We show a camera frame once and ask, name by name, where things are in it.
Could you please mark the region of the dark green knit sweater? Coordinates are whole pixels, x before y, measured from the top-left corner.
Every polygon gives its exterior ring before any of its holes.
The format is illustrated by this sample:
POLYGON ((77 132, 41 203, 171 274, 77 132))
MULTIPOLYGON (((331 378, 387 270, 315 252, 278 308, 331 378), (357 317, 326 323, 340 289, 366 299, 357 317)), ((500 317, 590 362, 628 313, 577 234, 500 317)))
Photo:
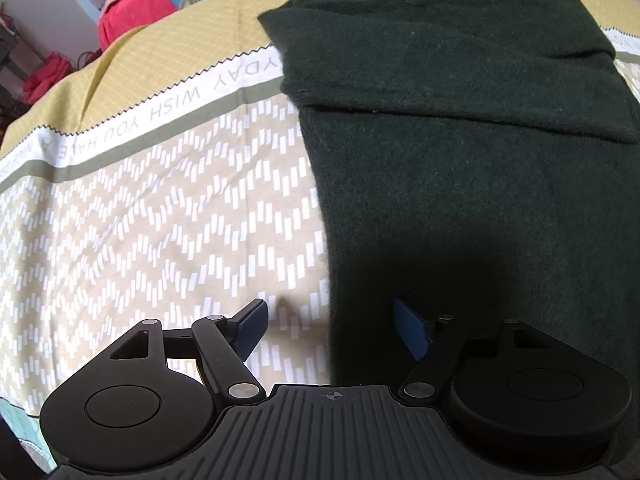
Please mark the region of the dark green knit sweater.
POLYGON ((398 378, 393 307, 518 318, 639 379, 639 103, 579 0, 288 0, 341 385, 398 378))

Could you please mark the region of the red clothes pile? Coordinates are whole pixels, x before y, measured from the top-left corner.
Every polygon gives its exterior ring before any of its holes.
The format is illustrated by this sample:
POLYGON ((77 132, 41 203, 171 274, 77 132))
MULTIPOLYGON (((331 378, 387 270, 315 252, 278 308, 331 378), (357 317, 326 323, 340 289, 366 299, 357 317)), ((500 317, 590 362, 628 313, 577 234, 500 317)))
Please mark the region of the red clothes pile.
POLYGON ((23 82, 23 101, 29 105, 35 104, 72 71, 73 66, 69 60, 58 52, 52 52, 23 82))

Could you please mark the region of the yellow patterned bed cover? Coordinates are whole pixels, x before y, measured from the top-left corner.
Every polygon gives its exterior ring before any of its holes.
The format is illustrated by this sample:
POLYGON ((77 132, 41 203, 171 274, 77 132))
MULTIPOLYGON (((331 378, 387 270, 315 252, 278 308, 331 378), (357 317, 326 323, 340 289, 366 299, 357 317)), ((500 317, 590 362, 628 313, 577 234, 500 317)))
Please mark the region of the yellow patterned bed cover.
POLYGON ((328 346, 328 241, 295 106, 258 15, 207 0, 119 39, 1 150, 1 400, 47 396, 144 318, 178 328, 268 302, 265 385, 390 372, 328 346))

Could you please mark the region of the teal grid blanket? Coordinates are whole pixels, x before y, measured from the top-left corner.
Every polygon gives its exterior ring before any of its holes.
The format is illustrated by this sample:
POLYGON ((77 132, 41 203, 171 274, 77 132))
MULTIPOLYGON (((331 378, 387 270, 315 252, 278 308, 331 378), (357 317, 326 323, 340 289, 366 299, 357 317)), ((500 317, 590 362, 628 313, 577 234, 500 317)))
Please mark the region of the teal grid blanket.
POLYGON ((55 468, 55 461, 40 429, 37 417, 29 416, 22 408, 1 400, 1 418, 9 426, 18 443, 32 461, 44 472, 55 468))

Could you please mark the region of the red bed mattress cover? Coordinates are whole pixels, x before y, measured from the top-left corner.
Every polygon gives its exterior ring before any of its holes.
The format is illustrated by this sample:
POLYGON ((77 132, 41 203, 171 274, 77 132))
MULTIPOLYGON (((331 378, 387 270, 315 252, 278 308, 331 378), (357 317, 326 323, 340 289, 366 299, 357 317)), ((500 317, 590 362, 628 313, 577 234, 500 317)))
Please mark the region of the red bed mattress cover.
POLYGON ((99 20, 98 37, 101 50, 105 51, 131 29, 153 24, 177 10, 170 0, 118 0, 99 20))

